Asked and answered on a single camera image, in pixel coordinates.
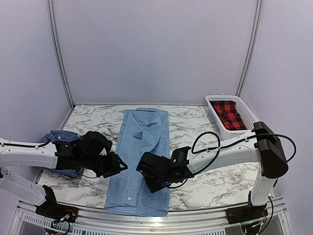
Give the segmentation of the light blue long sleeve shirt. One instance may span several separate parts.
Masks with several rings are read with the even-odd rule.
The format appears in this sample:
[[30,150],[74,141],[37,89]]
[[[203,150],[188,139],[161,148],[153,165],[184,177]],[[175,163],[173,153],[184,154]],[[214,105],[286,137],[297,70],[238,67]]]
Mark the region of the light blue long sleeve shirt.
[[138,108],[124,111],[116,154],[128,168],[110,177],[105,210],[122,215],[144,217],[166,216],[170,190],[150,192],[143,174],[156,174],[161,159],[170,153],[168,112],[160,109]]

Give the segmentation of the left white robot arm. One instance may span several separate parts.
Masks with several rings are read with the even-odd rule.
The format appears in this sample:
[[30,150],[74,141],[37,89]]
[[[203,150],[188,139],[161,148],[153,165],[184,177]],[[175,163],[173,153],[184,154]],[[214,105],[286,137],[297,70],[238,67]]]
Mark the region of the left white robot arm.
[[49,169],[92,170],[98,178],[108,178],[126,170],[127,165],[111,151],[112,142],[99,132],[89,131],[74,141],[45,143],[0,140],[0,188],[19,196],[36,207],[42,206],[50,217],[57,218],[62,207],[54,192],[12,172],[11,166],[33,166]]

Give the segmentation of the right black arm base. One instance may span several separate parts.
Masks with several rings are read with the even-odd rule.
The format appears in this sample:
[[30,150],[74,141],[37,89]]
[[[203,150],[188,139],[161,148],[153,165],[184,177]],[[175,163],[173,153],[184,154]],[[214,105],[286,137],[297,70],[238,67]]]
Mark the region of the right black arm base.
[[248,204],[245,206],[228,208],[226,218],[229,224],[243,223],[268,215],[267,203],[262,206],[253,206],[251,202],[251,191],[248,194]]

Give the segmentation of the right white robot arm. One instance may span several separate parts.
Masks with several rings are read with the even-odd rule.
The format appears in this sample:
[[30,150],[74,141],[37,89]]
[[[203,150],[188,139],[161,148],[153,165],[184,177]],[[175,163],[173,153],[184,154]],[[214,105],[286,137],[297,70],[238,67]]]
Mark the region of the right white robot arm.
[[240,136],[222,141],[217,146],[195,150],[194,146],[175,149],[170,158],[145,152],[136,170],[140,172],[151,193],[168,188],[203,172],[241,163],[258,163],[256,182],[243,207],[242,215],[253,219],[265,206],[278,178],[284,176],[289,160],[281,139],[295,142],[288,136],[274,133],[264,122],[254,123],[253,129]]

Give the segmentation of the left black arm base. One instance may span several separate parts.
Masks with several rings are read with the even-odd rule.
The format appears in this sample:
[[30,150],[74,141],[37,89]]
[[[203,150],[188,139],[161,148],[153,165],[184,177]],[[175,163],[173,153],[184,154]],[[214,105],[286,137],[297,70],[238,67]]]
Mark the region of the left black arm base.
[[59,204],[52,188],[46,185],[43,185],[42,188],[45,191],[45,200],[39,206],[36,206],[35,213],[59,221],[64,216],[69,215],[67,220],[70,223],[74,223],[77,218],[78,209],[76,207]]

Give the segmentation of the folded blue checked shirt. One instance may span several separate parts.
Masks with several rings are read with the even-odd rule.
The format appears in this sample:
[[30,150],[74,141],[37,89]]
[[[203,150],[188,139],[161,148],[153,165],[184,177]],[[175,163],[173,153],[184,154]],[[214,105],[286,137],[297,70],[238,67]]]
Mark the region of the folded blue checked shirt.
[[[80,138],[80,135],[75,133],[75,132],[71,132],[71,131],[65,131],[65,130],[51,130],[49,133],[45,134],[40,142],[55,142],[55,141],[66,141],[66,142],[72,142],[72,141],[76,141]],[[83,168],[79,168],[78,170],[74,170],[74,169],[61,169],[61,170],[57,170],[57,169],[50,169],[50,168],[44,168],[45,170],[48,170],[50,172],[53,173],[58,173],[61,175],[65,175],[68,176],[70,178],[79,178],[82,176],[82,174],[84,173],[84,169]]]

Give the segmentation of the red black plaid shirt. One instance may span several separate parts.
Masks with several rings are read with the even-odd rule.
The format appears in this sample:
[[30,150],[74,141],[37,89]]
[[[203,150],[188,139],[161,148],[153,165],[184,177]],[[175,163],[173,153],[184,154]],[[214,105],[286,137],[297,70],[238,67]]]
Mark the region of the red black plaid shirt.
[[229,131],[246,130],[247,127],[236,108],[234,101],[210,101],[222,124]]

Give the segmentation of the white plastic basket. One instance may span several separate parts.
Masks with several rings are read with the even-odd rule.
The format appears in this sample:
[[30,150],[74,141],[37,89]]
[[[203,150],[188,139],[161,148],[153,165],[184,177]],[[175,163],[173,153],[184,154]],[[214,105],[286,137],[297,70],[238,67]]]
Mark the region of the white plastic basket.
[[208,95],[208,113],[223,140],[237,137],[254,128],[258,121],[254,113],[237,96]]

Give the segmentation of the front aluminium rail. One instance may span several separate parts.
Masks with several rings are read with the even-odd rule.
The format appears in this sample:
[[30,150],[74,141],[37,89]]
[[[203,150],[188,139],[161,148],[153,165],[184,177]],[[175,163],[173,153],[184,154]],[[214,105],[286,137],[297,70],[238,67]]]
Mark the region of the front aluminium rail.
[[76,221],[52,225],[52,219],[35,213],[25,200],[18,202],[10,235],[246,235],[260,230],[264,235],[293,235],[290,218],[282,197],[268,202],[268,215],[251,221],[230,224],[226,207],[170,211],[166,217],[119,215],[101,208],[77,206]]

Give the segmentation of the left aluminium frame post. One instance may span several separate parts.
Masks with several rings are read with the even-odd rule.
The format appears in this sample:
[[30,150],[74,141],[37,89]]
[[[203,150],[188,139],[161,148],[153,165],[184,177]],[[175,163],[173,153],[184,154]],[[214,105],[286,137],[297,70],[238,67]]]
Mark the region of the left aluminium frame post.
[[57,61],[58,69],[60,72],[61,81],[62,81],[64,90],[65,90],[67,102],[68,102],[70,108],[74,109],[75,103],[74,103],[73,96],[72,96],[72,93],[71,93],[71,90],[69,87],[67,72],[66,72],[64,62],[63,62],[63,57],[62,57],[62,52],[61,52],[54,1],[53,0],[47,0],[46,2],[47,2],[47,11],[48,11],[48,18],[49,18],[52,42],[53,42],[53,46],[54,46],[54,50],[55,50],[56,61]]

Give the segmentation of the aluminium frame post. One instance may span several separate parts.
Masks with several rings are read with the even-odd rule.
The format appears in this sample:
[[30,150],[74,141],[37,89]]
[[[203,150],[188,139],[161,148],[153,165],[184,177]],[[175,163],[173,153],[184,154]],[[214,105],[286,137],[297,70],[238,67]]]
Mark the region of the aluminium frame post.
[[256,47],[257,37],[258,37],[260,22],[261,22],[262,8],[263,8],[263,0],[257,0],[256,6],[255,6],[255,13],[254,13],[250,40],[248,43],[248,49],[246,53],[246,58],[245,58],[244,66],[241,72],[239,84],[238,84],[236,94],[235,94],[236,96],[239,96],[239,97],[243,93],[244,86],[248,77],[251,60],[252,60],[253,53]]
[[54,1],[53,0],[47,0],[46,2],[47,2],[47,11],[48,11],[48,18],[49,18],[52,42],[53,42],[53,46],[54,46],[54,50],[55,50],[56,61],[57,61],[58,69],[60,72],[61,81],[62,81],[64,90],[65,90],[67,102],[68,102],[70,108],[74,109],[75,103],[74,103],[73,96],[72,96],[72,93],[71,93],[71,90],[69,87],[67,72],[66,72],[64,62],[63,62],[63,57],[62,57],[62,52],[61,52]]

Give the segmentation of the right aluminium frame post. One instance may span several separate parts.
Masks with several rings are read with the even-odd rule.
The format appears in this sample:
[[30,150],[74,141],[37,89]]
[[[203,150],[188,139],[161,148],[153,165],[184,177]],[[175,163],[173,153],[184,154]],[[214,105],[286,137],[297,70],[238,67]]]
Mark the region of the right aluminium frame post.
[[250,40],[248,43],[248,49],[246,53],[246,58],[245,58],[244,66],[241,72],[239,84],[238,84],[236,94],[235,94],[236,96],[239,96],[239,97],[243,93],[244,86],[248,77],[251,60],[252,60],[253,53],[256,47],[257,37],[258,37],[260,22],[261,22],[262,8],[263,8],[263,0],[257,0],[256,6],[255,6],[255,13],[254,13]]

